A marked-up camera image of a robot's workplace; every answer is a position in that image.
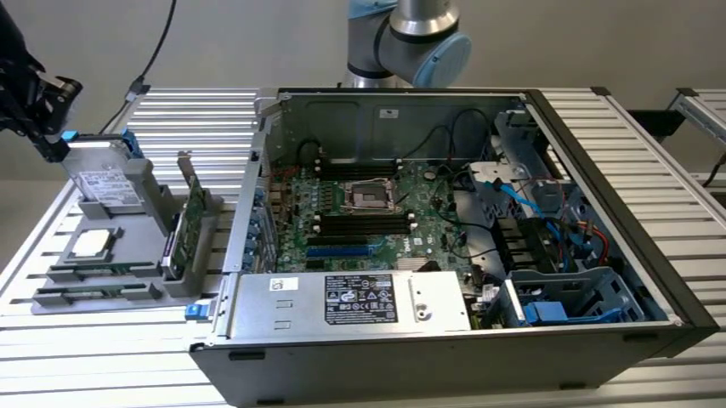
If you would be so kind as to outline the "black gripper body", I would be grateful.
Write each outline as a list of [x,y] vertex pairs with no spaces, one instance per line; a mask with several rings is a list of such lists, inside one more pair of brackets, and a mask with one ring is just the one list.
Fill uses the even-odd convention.
[[2,129],[45,130],[38,99],[42,63],[30,54],[21,29],[2,5]]

